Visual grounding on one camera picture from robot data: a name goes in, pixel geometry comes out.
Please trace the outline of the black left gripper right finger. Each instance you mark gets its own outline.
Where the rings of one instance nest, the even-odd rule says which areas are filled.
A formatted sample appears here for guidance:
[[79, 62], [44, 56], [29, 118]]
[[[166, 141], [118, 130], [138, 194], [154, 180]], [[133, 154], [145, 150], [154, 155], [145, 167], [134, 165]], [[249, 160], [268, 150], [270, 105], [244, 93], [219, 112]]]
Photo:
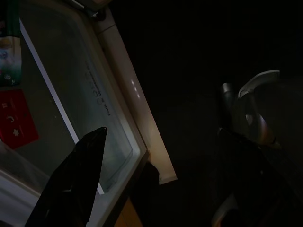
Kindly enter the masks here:
[[246, 227], [303, 227], [303, 203], [249, 141], [218, 132], [228, 184]]

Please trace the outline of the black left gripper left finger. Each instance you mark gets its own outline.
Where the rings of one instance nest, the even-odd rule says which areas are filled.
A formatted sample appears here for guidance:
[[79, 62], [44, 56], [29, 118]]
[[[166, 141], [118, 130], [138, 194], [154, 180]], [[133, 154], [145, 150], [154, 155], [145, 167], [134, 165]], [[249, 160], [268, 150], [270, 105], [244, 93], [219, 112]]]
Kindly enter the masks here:
[[80, 139], [55, 169], [25, 227], [85, 227], [99, 184], [107, 136], [105, 127]]

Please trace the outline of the glass fridge shelf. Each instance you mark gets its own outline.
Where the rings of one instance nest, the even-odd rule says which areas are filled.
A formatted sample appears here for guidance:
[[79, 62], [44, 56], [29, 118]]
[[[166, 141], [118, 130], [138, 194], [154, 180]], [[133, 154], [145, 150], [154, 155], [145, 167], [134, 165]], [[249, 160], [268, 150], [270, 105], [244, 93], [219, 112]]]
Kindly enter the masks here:
[[146, 148], [89, 19], [57, 0], [20, 0], [20, 17], [72, 136], [107, 129], [102, 192], [122, 190]]

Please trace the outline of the grey fridge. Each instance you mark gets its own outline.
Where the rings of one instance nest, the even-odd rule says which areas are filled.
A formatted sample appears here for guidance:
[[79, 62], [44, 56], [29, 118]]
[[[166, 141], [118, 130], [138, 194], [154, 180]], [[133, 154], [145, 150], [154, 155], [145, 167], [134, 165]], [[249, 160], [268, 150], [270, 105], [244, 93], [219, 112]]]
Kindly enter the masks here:
[[[126, 186], [116, 193], [103, 193], [100, 182], [90, 219], [85, 227], [110, 227], [131, 207], [130, 195], [144, 166], [152, 165], [156, 183], [175, 180], [171, 160], [145, 99], [111, 11], [104, 1], [57, 0], [82, 12], [101, 43], [114, 77], [143, 140], [146, 151]], [[45, 70], [27, 36], [20, 17], [21, 81], [0, 91], [21, 89], [39, 138], [11, 149], [0, 139], [0, 227], [25, 227], [55, 169], [80, 140], [72, 136], [65, 111], [54, 93]]]

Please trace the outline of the red box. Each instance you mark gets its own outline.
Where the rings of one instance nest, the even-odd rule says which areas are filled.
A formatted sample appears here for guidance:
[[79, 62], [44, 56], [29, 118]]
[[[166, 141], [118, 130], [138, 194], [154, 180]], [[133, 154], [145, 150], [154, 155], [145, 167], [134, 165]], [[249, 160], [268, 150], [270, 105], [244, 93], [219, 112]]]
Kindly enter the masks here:
[[0, 91], [0, 139], [11, 149], [39, 138], [21, 89]]

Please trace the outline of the green snack packet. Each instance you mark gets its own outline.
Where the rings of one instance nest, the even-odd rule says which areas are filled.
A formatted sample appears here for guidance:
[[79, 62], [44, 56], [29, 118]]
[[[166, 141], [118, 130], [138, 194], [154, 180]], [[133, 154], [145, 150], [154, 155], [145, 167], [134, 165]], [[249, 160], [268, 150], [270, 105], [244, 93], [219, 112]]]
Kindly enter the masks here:
[[18, 0], [0, 0], [0, 87], [21, 81], [21, 45]]

